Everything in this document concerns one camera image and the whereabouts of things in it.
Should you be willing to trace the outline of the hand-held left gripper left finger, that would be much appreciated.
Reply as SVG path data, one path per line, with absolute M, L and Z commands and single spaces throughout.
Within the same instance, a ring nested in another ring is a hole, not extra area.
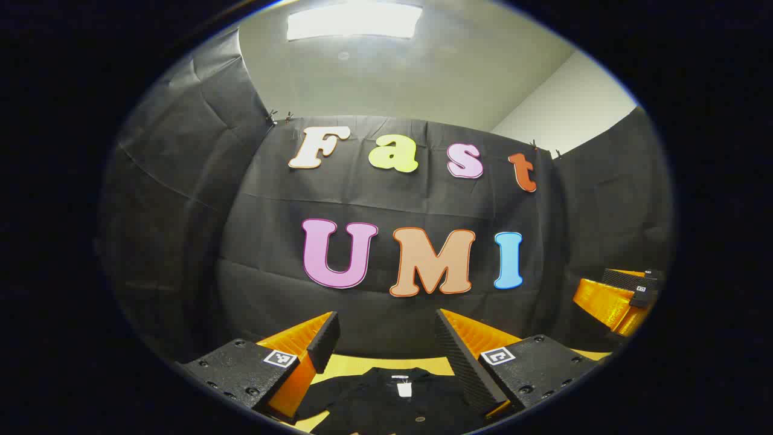
M 339 316 L 331 311 L 259 342 L 234 339 L 177 367 L 229 401 L 294 424 L 312 381 L 325 372 L 340 333 Z

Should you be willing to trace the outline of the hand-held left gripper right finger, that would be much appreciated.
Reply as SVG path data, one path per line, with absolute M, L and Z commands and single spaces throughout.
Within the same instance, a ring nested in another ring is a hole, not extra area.
M 478 320 L 437 309 L 434 335 L 472 410 L 487 421 L 548 401 L 605 363 L 546 334 L 517 338 Z

